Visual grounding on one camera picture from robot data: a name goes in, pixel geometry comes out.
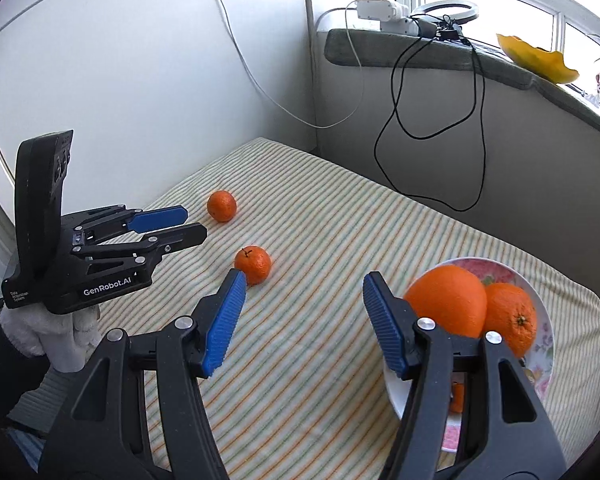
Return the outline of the white gloved left hand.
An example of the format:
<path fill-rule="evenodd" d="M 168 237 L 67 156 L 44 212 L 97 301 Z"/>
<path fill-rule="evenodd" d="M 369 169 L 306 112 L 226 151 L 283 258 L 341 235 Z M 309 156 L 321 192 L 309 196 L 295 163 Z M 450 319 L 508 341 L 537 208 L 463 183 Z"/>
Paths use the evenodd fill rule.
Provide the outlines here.
<path fill-rule="evenodd" d="M 102 339 L 99 318 L 99 306 L 53 314 L 44 304 L 28 304 L 3 308 L 0 324 L 7 339 L 27 358 L 46 356 L 59 373 L 76 373 Z"/>

